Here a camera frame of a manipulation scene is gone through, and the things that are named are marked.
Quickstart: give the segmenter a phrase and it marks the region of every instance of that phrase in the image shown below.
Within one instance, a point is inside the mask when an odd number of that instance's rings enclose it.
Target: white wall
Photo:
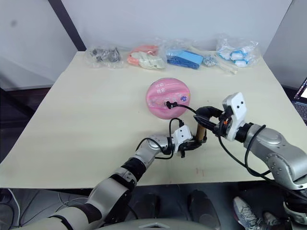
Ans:
[[[307,77],[307,1],[294,0],[264,59],[278,81],[299,88]]]
[[[0,0],[0,87],[51,86],[76,51],[47,0]]]
[[[130,46],[150,37],[204,40],[218,33],[269,46],[291,0],[62,0],[86,46]]]

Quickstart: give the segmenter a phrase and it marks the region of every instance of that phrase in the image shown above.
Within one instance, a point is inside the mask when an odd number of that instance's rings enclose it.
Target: table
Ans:
[[[94,187],[134,154],[141,139],[168,133],[168,120],[152,115],[145,103],[150,84],[165,77],[188,85],[194,109],[222,108],[226,96],[242,92],[247,122],[266,124],[307,152],[306,126],[263,59],[229,76],[218,68],[171,65],[165,71],[135,66],[91,69],[83,61],[83,52],[78,52],[1,163],[0,187]],[[192,113],[186,111],[180,118],[195,134]],[[243,160],[241,143],[224,143]],[[253,154],[250,166],[260,172],[267,169]],[[251,180],[258,178],[232,160],[208,133],[207,143],[187,152],[184,159],[155,160],[138,185]]]

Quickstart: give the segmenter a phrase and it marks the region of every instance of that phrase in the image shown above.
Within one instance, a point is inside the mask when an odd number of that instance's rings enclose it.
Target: shoe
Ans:
[[[233,200],[235,219],[246,230],[266,230],[269,229],[262,219],[256,217],[250,206],[240,197]]]
[[[264,222],[270,226],[282,224],[282,222],[276,216],[274,216],[271,212],[264,212],[263,219],[264,219]]]

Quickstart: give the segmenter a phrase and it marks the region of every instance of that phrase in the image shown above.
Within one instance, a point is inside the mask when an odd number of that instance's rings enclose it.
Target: laptop screen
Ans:
[[[294,96],[294,99],[296,99],[298,102],[307,104],[307,78],[305,79],[301,87],[298,89],[296,95]]]

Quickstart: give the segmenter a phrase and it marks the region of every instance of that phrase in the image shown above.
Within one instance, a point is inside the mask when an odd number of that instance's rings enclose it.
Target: pink object in plastic bag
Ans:
[[[165,105],[167,101],[188,106],[190,91],[186,84],[176,78],[162,78],[151,84],[146,94],[146,103],[152,114],[162,119],[171,119],[185,112],[186,108],[182,107],[168,109]]]

